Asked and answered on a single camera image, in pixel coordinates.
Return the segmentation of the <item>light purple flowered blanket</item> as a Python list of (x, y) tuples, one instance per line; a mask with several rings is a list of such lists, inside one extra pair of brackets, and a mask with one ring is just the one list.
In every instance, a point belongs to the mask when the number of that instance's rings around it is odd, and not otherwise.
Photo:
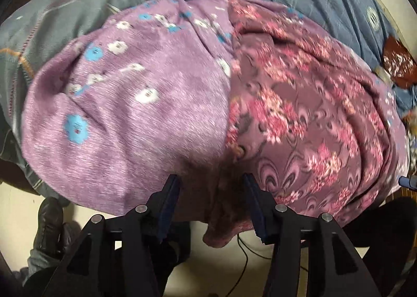
[(180, 215), (208, 223), (226, 168), (229, 0), (150, 0), (74, 39), (31, 84), (23, 155), (71, 201), (109, 214), (171, 173)]

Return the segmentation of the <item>black shoe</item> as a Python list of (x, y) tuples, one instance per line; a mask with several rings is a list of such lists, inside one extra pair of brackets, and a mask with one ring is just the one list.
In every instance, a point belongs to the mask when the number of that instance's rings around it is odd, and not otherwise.
[(38, 230), (33, 247), (52, 258), (62, 259), (80, 232), (76, 221), (64, 222), (64, 211), (58, 199), (48, 197), (38, 210)]

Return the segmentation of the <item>grey star-pattern bedsheet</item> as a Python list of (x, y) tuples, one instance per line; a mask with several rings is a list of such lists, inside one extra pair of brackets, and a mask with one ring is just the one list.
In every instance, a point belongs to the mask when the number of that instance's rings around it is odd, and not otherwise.
[(36, 72), (72, 39), (146, 0), (31, 0), (1, 24), (1, 160), (43, 197), (64, 197), (31, 169), (21, 152), (21, 116)]

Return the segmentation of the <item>brown shiny bag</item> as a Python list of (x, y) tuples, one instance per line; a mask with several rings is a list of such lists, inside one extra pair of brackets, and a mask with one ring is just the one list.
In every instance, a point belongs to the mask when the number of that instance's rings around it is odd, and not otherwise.
[(404, 44), (393, 36), (389, 36), (384, 44), (382, 64), (398, 87), (410, 89), (416, 85), (416, 61)]

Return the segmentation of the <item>dark purple floral garment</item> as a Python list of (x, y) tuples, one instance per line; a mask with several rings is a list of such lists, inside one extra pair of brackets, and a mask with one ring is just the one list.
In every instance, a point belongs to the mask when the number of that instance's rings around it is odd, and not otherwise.
[(243, 173), (298, 214), (346, 225), (398, 188), (407, 136), (394, 95), (349, 47), (284, 5), (229, 0), (226, 168), (204, 242), (252, 228)]

